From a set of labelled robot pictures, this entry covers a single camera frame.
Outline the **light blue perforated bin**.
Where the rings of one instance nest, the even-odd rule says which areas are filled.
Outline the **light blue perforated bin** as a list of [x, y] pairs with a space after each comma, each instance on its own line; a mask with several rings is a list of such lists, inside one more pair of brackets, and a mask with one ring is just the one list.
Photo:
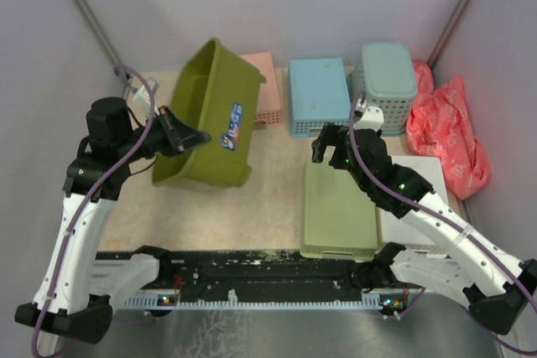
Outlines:
[[340, 58], [291, 60], [289, 130], [293, 137], [311, 137], [326, 123], [348, 124], [350, 96]]

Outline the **olive green tub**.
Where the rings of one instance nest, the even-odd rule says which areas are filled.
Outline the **olive green tub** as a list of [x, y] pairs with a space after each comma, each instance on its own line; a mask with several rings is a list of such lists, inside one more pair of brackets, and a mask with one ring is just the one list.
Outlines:
[[182, 122], [208, 133], [211, 140], [177, 157], [157, 157], [152, 185], [243, 186], [252, 171], [248, 153], [265, 82], [258, 68], [219, 39], [209, 39], [180, 72], [169, 109]]

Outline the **salmon pink perforated bin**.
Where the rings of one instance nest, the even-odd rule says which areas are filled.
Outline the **salmon pink perforated bin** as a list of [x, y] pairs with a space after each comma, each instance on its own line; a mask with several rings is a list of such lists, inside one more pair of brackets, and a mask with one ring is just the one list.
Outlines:
[[276, 80], [274, 62], [269, 51], [241, 54], [240, 57], [258, 69], [265, 78], [258, 95], [255, 117], [257, 125], [278, 127], [283, 125], [282, 102]]

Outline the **pale green perforated basket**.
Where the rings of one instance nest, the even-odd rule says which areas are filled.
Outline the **pale green perforated basket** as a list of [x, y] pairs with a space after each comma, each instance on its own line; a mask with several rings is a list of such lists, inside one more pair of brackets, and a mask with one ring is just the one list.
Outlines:
[[364, 92], [367, 102], [380, 107], [383, 133], [404, 132], [410, 109], [417, 96], [417, 80], [410, 52], [397, 42], [365, 44], [354, 69], [347, 76], [350, 97]]

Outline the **light green perforated bin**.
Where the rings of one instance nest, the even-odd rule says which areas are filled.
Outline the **light green perforated bin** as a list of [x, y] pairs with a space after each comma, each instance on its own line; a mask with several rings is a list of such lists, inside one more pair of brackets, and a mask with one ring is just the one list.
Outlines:
[[380, 247], [375, 204], [345, 170], [307, 161], [303, 167], [300, 255], [369, 262]]

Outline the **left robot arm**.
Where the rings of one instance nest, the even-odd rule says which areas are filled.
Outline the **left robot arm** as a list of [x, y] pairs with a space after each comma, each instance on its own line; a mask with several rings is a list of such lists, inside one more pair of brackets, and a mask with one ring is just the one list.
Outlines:
[[157, 154], [188, 153], [211, 136], [182, 122], [167, 106], [150, 107], [146, 125], [134, 128], [119, 97], [93, 102], [86, 125], [88, 134], [66, 171], [60, 232], [47, 273], [33, 301], [17, 307], [15, 320], [94, 345], [131, 295], [148, 285], [165, 288], [175, 277], [169, 251], [141, 246], [108, 279], [91, 279], [104, 227], [132, 175], [129, 165]]

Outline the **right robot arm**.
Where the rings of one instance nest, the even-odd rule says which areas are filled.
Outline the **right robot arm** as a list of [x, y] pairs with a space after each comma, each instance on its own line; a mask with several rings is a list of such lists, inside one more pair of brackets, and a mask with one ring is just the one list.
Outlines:
[[327, 123], [311, 144], [312, 161], [347, 171], [380, 209], [429, 238], [446, 255], [429, 258], [395, 242], [374, 258], [375, 278], [384, 287], [412, 283], [466, 309], [485, 329], [507, 335], [527, 304], [534, 302], [536, 261], [503, 251], [463, 220], [434, 186], [410, 167], [395, 163], [385, 141], [371, 128]]

